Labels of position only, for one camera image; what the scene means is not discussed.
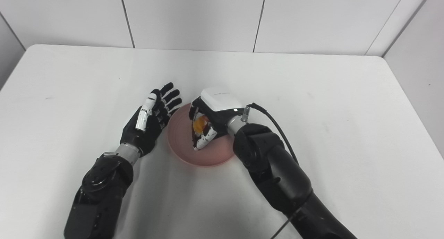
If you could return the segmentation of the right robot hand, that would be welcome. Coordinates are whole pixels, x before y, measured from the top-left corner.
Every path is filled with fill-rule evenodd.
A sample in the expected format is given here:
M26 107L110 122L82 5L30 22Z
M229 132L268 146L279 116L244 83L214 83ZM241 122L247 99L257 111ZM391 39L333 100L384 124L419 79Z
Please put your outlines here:
M188 112L194 150L206 147L210 141L228 134L231 119L240 116L244 106L226 88L209 87L191 102Z

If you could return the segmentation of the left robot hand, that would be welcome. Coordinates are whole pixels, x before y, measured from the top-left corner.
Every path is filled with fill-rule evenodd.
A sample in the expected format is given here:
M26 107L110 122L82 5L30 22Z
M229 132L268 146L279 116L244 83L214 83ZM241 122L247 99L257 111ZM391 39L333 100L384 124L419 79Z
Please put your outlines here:
M136 147L141 156L149 154L162 130L179 109L182 103L179 95L179 89L172 82L152 90L123 128L120 143Z

